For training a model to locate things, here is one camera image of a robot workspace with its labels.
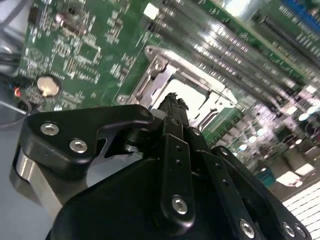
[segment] white component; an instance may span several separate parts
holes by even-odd
[[[298,108],[296,108],[295,106],[292,106],[292,107],[290,107],[290,108],[286,111],[286,113],[289,114],[289,115],[292,115],[292,114],[294,114],[297,110],[298,110]]]
[[[302,114],[299,116],[299,121],[307,120],[308,117],[309,117],[309,114],[308,114],[308,113],[302,113]]]
[[[302,139],[298,139],[297,141],[295,141],[295,144],[299,145],[302,142]]]
[[[147,6],[144,9],[143,14],[146,15],[148,18],[155,20],[157,15],[159,13],[159,8],[157,8],[152,3],[148,3]]]
[[[296,184],[294,185],[296,188],[302,186],[304,182],[303,181],[297,181]]]
[[[189,110],[186,111],[188,119],[193,119],[199,114],[199,109],[206,100],[205,95],[201,94],[187,84],[184,84],[177,79],[173,79],[163,90],[152,108],[157,109],[169,93],[176,93],[177,99],[184,100],[185,104],[189,108]]]
[[[311,94],[314,94],[316,91],[317,91],[317,89],[314,87],[314,86],[308,86],[307,88],[306,88],[306,90],[309,92],[309,93],[311,93]]]
[[[61,13],[57,13],[54,19],[58,24],[61,24],[65,17]]]
[[[232,16],[239,17],[248,9],[249,4],[252,4],[251,0],[231,0],[226,4],[225,10]]]
[[[311,164],[307,163],[307,164],[303,165],[302,167],[300,167],[299,169],[297,169],[295,172],[299,175],[304,176],[304,175],[307,175],[307,174],[313,172],[314,170],[315,170],[315,168]]]
[[[249,143],[253,144],[253,143],[255,143],[257,141],[257,137],[256,136],[251,136],[251,137],[249,137],[248,141],[249,141]]]
[[[44,97],[55,96],[59,93],[59,86],[54,81],[52,76],[41,76],[36,82],[38,89]]]
[[[240,150],[240,151],[244,151],[244,150],[247,149],[247,147],[248,147],[247,144],[242,144],[242,145],[239,147],[239,150]]]
[[[278,177],[276,179],[276,181],[285,185],[285,186],[293,187],[297,184],[297,182],[301,181],[301,178],[297,174],[295,174],[294,172],[287,171],[285,174]]]
[[[261,137],[263,135],[265,135],[267,132],[267,130],[265,128],[260,128],[258,131],[256,131],[256,134]]]
[[[319,106],[311,106],[309,109],[306,111],[307,114],[312,115],[314,114],[317,110],[319,109]]]

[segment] green circuit board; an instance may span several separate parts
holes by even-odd
[[[34,80],[25,93],[39,111],[114,106],[125,102],[149,64],[144,49],[156,46],[188,57],[188,49],[147,30],[143,24],[148,3],[159,0],[36,0],[29,16],[19,73]],[[288,77],[305,82],[303,72],[244,23],[211,1],[193,1],[254,47]],[[81,11],[78,29],[56,23],[57,15]],[[43,97],[36,86],[41,75],[61,81],[61,92]],[[234,89],[241,103],[247,96]],[[233,121],[240,110],[225,109],[204,130],[208,142]]]

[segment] hex bolt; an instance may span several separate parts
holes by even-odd
[[[298,231],[298,233],[301,234],[302,237],[304,237],[304,238],[307,237],[305,231],[303,231],[303,229],[298,224],[295,225],[295,229]]]
[[[294,230],[286,222],[282,223],[282,227],[284,228],[286,233],[289,234],[291,237],[295,236]]]
[[[175,124],[175,125],[179,125],[178,120],[177,120],[177,119],[175,119],[174,117],[173,117],[173,118],[171,118],[171,122],[172,122],[173,124]]]
[[[80,139],[72,140],[69,144],[69,147],[72,151],[74,151],[78,154],[83,154],[88,150],[87,144]]]
[[[200,136],[200,134],[201,134],[201,132],[200,132],[198,129],[196,129],[196,128],[193,129],[193,132],[194,132],[194,134],[197,135],[197,136]]]
[[[163,64],[162,62],[157,61],[157,62],[155,63],[155,65],[154,65],[154,68],[155,68],[155,70],[157,70],[157,71],[162,71],[162,70],[165,68],[165,66],[164,66],[164,64]]]
[[[244,219],[240,220],[240,228],[244,232],[244,234],[250,238],[253,239],[255,237],[255,231],[252,228],[252,226]]]
[[[178,214],[181,215],[186,214],[188,211],[186,202],[182,198],[177,196],[172,199],[172,207]]]
[[[48,136],[55,136],[59,133],[60,129],[54,123],[46,122],[40,126],[40,130],[43,134]]]

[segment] black plastic part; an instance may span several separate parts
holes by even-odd
[[[233,240],[216,192],[192,176],[196,221],[172,237],[152,215],[160,161],[138,161],[72,198],[58,214],[48,240]]]
[[[78,179],[86,174],[96,156],[100,130],[112,130],[116,134],[124,129],[147,128],[153,120],[153,115],[140,105],[88,108],[54,114],[42,112],[26,118],[19,145],[27,157],[61,177]],[[59,133],[54,136],[43,134],[40,127],[44,123],[57,125]],[[69,144],[75,139],[86,143],[86,152],[76,153],[70,149]]]
[[[204,136],[196,133],[192,127],[188,127],[185,130],[185,135],[187,136],[191,148],[191,156],[193,159],[197,159],[198,162],[201,162],[197,167],[211,179],[212,185],[220,199],[223,211],[225,212],[225,216],[228,219],[230,232],[235,239],[248,239],[240,227],[240,220],[245,220],[252,226],[255,232],[254,239],[262,239],[242,202],[224,162],[220,157],[210,153],[210,149]]]
[[[224,146],[216,146],[212,154],[220,157],[248,209],[252,220],[259,226],[266,239],[276,240],[311,240],[305,226]],[[287,223],[294,231],[291,237],[283,228]],[[295,228],[296,225],[305,232],[303,237]]]
[[[158,197],[155,200],[154,219],[170,236],[186,233],[195,221],[189,146],[182,139],[181,122],[172,116],[165,117],[160,143],[160,187],[156,190]],[[179,197],[186,203],[185,214],[174,210],[174,197]]]

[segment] ram slot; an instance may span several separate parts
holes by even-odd
[[[234,70],[232,67],[228,67],[229,64],[227,62],[222,61],[219,57],[215,56],[214,54],[206,51],[205,49],[200,50],[199,49],[199,44],[192,39],[191,37],[187,36],[186,34],[181,34],[179,30],[175,31],[170,31],[168,28],[168,25],[162,25],[160,23],[155,22],[155,29],[157,32],[163,36],[166,39],[171,40],[174,44],[179,45],[180,47],[183,46],[186,50],[191,50],[190,53],[195,57],[201,58],[200,61],[203,61],[205,65],[215,66],[216,68],[219,68],[219,66],[224,66],[221,67],[220,69],[223,70],[224,72],[227,72],[226,68],[229,68],[230,71],[234,71],[238,73],[238,70]],[[254,79],[251,79],[250,77],[246,76],[245,73],[238,73],[239,78],[245,79],[246,82],[242,82],[242,85],[247,85],[245,88],[248,90],[249,88],[252,89],[252,91],[256,91],[254,94],[255,97],[258,97],[260,95],[260,99],[263,99],[261,102],[269,102],[267,106],[270,109],[278,109],[280,110],[279,105],[282,103],[281,101],[278,100],[278,96],[272,91],[271,89],[268,89],[265,86],[257,87],[257,85],[261,85],[261,83],[257,84],[257,81]]]
[[[295,46],[283,38],[280,34],[274,31],[268,24],[261,22],[259,24],[260,29],[262,30],[261,34],[266,34],[272,41],[277,42],[282,48],[284,48],[290,55],[287,56],[293,63],[300,66],[302,69],[306,70],[308,75],[311,78],[320,77],[320,68],[318,68],[309,58],[306,58],[305,55],[301,54]]]
[[[312,55],[303,46],[301,46],[294,37],[291,36],[278,22],[275,22],[269,16],[266,16],[263,20],[270,28],[272,28],[276,33],[282,36],[288,43],[290,43],[294,48],[296,48],[302,55],[312,61],[318,68],[320,68],[320,60],[318,57]]]
[[[221,80],[223,83],[227,82],[230,85],[243,90],[248,95],[251,95],[257,101],[268,107],[272,112],[276,109],[280,109],[280,106],[274,97],[269,95],[263,89],[257,87],[256,84],[253,84],[252,80],[238,74],[232,67],[223,63],[212,64],[212,61],[199,54],[194,55],[194,58],[196,58],[202,66],[205,66],[202,67],[202,69],[215,79]]]
[[[237,53],[241,54],[249,62],[259,67],[260,70],[264,73],[272,76],[274,80],[280,80],[288,87],[293,88],[296,91],[299,91],[305,85],[303,80],[291,79],[286,76],[279,68],[272,64],[259,51],[240,39],[235,33],[224,26],[221,22],[208,16],[205,11],[203,11],[191,0],[171,0],[167,5],[173,6],[173,13],[180,11],[185,16],[191,18],[206,31],[210,31],[210,33],[219,35],[224,43],[232,46]]]
[[[257,76],[255,73],[251,72],[251,74],[248,74],[249,70],[244,69],[244,67],[240,65],[239,62],[235,62],[234,60],[229,59],[226,56],[221,57],[214,54],[213,51],[215,51],[215,49],[207,43],[201,41],[199,38],[194,37],[192,35],[188,35],[188,33],[183,32],[182,29],[177,27],[174,28],[172,26],[169,26],[167,23],[161,21],[157,21],[156,25],[159,28],[160,35],[163,35],[167,39],[171,39],[180,47],[183,47],[185,49],[189,47],[193,49],[193,51],[196,51],[197,53],[209,58],[211,61],[214,61],[216,64],[223,63],[226,66],[232,66],[236,69],[237,72],[241,73],[247,79],[251,79],[253,84],[258,85],[272,97],[277,99],[279,105],[285,102],[285,99],[281,95],[277,94],[277,92],[274,89],[272,89],[268,84],[266,84],[264,81],[256,80]]]
[[[270,88],[276,91],[282,98],[295,102],[294,98],[291,97],[294,94],[294,91],[291,88],[282,82],[274,80],[272,76],[266,74],[259,67],[250,63],[247,59],[242,57],[241,54],[234,51],[235,45],[225,44],[220,40],[221,37],[219,35],[214,32],[211,34],[207,33],[207,31],[186,16],[181,16],[177,12],[174,13],[169,8],[164,8],[162,14],[159,15],[159,18],[164,24],[174,26],[175,28],[178,27],[179,29],[184,30],[185,33],[193,35],[195,38],[199,38],[199,41],[202,42],[203,46],[210,46],[206,47],[207,50],[224,58],[231,65],[240,65],[241,68],[245,69],[247,74],[270,86]]]

